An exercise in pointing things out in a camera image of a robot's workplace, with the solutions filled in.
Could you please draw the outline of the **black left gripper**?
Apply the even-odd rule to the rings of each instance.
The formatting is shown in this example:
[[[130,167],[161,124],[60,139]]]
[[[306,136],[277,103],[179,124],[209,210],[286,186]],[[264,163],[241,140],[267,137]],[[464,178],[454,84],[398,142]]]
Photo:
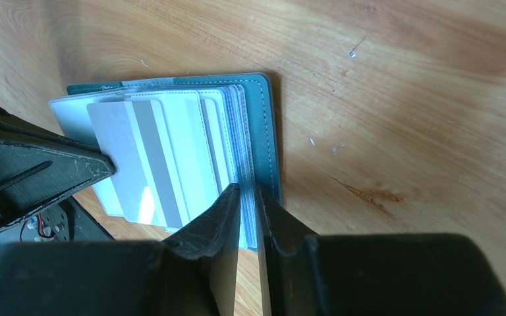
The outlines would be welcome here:
[[[1,107],[0,130],[50,141],[0,140],[0,247],[15,242],[113,238],[71,197],[115,173],[108,156],[97,147],[48,131]]]

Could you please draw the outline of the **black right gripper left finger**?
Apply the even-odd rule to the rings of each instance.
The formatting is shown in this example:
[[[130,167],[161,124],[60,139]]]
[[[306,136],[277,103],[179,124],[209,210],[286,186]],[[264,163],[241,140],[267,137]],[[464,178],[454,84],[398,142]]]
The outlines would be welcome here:
[[[0,250],[0,315],[232,315],[240,188],[158,240],[16,243]]]

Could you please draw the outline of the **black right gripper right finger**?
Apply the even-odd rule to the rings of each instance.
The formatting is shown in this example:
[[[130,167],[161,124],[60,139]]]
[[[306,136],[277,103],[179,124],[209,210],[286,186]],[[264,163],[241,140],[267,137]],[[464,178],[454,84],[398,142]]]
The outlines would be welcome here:
[[[256,190],[265,315],[506,315],[486,256],[460,234],[315,233]]]

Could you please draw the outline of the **blue leather card holder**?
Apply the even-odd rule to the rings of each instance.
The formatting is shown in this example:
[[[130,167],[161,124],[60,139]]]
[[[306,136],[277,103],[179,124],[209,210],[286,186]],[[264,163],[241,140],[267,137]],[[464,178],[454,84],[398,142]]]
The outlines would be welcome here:
[[[160,104],[157,125],[161,140],[167,142],[175,193],[183,201],[183,226],[210,207],[229,184],[237,183],[239,246],[256,250],[254,189],[262,185],[277,199],[282,197],[268,77],[246,73],[71,85],[66,96],[52,99],[49,106],[66,137],[100,150],[86,107],[113,101]],[[182,227],[162,228],[176,232]]]

